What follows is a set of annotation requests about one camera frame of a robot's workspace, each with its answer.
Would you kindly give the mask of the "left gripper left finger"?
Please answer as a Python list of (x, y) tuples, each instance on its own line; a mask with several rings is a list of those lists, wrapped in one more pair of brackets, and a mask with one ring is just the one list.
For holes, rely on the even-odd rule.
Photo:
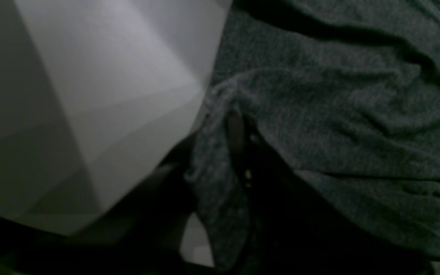
[(179, 247), (197, 199), (184, 180), (190, 134), (120, 202), (69, 237), (0, 219), (0, 263), (22, 275), (193, 275)]

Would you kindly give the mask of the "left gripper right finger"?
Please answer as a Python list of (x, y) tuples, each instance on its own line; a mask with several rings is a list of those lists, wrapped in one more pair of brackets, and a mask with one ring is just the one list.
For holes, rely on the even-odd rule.
[(260, 275), (433, 275), (421, 252), (358, 228), (309, 187), (237, 112), (226, 120), (229, 155), (249, 206)]

